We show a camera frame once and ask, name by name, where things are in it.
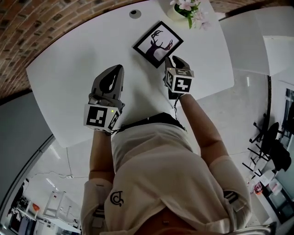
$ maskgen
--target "shirt sleeve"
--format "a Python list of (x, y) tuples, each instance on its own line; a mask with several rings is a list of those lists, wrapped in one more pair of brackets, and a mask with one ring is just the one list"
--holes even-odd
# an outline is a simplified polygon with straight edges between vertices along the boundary
[(92, 227), (93, 214), (96, 209), (104, 213), (104, 202), (107, 199), (112, 184), (105, 179), (90, 179), (85, 183), (83, 205), (81, 209), (81, 225), (83, 234), (89, 234)]
[(251, 217), (252, 208), (250, 193), (241, 173), (230, 156), (215, 159), (209, 170), (224, 191), (224, 198), (232, 207), (237, 228), (244, 228)]

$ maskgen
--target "black picture frame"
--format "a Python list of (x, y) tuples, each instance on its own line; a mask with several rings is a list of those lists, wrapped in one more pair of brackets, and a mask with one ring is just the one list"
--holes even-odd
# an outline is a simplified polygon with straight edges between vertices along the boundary
[[(179, 42), (176, 45), (174, 45), (174, 47), (171, 50), (169, 50), (169, 52), (160, 61), (158, 61), (157, 59), (152, 59), (148, 57), (146, 53), (141, 51), (138, 47), (161, 25), (164, 26), (174, 37), (176, 37), (179, 40)], [(153, 66), (158, 68), (165, 61), (165, 58), (167, 56), (170, 56), (171, 53), (173, 53), (183, 42), (183, 39), (181, 39), (170, 27), (168, 27), (165, 23), (160, 21), (152, 29), (145, 33), (144, 36), (133, 46), (133, 48), (137, 52), (139, 52), (146, 60), (148, 60)]]

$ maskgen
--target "framed picture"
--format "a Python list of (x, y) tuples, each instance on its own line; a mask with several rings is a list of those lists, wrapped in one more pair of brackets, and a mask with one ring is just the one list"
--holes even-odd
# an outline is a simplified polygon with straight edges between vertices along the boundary
[(182, 43), (183, 40), (160, 21), (133, 48), (158, 68)]

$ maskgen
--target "flower pot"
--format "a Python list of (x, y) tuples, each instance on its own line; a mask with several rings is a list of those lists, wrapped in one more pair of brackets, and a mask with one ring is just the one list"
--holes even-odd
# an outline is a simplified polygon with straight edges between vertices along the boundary
[(172, 6), (172, 8), (169, 9), (169, 11), (167, 12), (167, 16), (174, 22), (186, 24), (189, 26), (188, 19), (180, 13), (176, 12), (174, 6)]

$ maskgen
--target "forearm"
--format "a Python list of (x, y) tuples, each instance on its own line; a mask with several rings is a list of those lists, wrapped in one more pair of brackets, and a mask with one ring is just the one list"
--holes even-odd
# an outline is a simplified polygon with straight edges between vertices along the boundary
[(111, 136), (102, 131), (94, 131), (90, 155), (89, 178), (103, 178), (111, 183), (114, 178)]
[(216, 158), (228, 155), (218, 130), (196, 100), (184, 95), (180, 102), (206, 163), (210, 165)]

